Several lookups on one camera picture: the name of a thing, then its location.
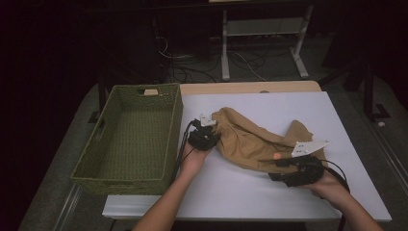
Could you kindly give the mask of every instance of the hand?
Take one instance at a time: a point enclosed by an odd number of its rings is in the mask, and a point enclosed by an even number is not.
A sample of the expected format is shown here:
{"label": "hand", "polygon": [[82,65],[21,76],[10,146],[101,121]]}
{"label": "hand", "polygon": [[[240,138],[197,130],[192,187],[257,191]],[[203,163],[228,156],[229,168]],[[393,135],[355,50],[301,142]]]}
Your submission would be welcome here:
{"label": "hand", "polygon": [[196,176],[204,165],[205,158],[213,149],[208,151],[200,151],[186,142],[184,147],[182,163],[180,165],[179,175],[188,175],[189,177]]}
{"label": "hand", "polygon": [[352,196],[347,189],[327,170],[323,176],[314,184],[301,186],[311,190],[315,195],[326,199],[330,204],[339,209],[339,206],[350,199]]}

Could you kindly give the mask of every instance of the brown fabric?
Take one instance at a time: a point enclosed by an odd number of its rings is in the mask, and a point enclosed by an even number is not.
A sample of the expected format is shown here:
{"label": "brown fabric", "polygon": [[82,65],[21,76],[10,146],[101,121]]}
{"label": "brown fabric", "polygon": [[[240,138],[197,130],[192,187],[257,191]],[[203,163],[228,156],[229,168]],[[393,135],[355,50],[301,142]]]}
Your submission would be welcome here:
{"label": "brown fabric", "polygon": [[[217,148],[221,154],[236,165],[270,173],[290,173],[296,167],[277,167],[273,154],[280,153],[282,159],[292,157],[297,141],[312,141],[313,134],[299,121],[294,120],[284,137],[259,127],[231,108],[222,108],[213,113],[217,121],[215,132],[221,134]],[[325,159],[323,150],[314,153]]]}

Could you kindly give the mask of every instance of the green wicker basket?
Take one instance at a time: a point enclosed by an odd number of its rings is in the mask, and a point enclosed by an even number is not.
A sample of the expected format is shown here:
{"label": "green wicker basket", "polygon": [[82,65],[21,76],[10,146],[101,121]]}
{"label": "green wicker basket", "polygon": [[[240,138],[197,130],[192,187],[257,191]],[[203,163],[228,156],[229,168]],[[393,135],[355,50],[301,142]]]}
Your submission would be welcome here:
{"label": "green wicker basket", "polygon": [[71,179],[89,193],[163,194],[182,115],[178,84],[115,86]]}

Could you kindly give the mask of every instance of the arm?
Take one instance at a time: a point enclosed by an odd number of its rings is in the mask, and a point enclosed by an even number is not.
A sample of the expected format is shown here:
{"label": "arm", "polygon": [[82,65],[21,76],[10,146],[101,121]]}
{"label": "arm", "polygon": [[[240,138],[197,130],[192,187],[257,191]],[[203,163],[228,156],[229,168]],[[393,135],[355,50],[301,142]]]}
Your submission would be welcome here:
{"label": "arm", "polygon": [[170,230],[181,202],[192,180],[204,165],[209,151],[199,151],[187,142],[183,152],[184,161],[180,166],[177,178],[159,198],[159,200],[144,214],[133,231],[164,231]]}
{"label": "arm", "polygon": [[325,171],[323,177],[312,185],[303,186],[326,199],[340,210],[353,231],[383,230],[363,206],[337,181]]}

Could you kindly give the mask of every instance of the white table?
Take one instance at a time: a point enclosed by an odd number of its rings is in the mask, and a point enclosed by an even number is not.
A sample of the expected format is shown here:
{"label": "white table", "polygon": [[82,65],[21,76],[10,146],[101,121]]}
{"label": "white table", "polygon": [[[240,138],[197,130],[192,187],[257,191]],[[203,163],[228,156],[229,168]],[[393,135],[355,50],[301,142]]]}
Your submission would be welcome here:
{"label": "white table", "polygon": [[[222,107],[234,108],[279,135],[286,133],[292,120],[301,121],[315,141],[331,141],[325,147],[326,158],[344,170],[357,200],[376,220],[391,220],[326,92],[190,94],[183,95],[183,103],[180,137],[189,121]],[[139,218],[157,199],[154,195],[109,195],[102,214],[116,219]],[[288,188],[271,181],[266,173],[237,167],[215,149],[192,183],[177,218],[319,221],[340,215],[309,191]]]}

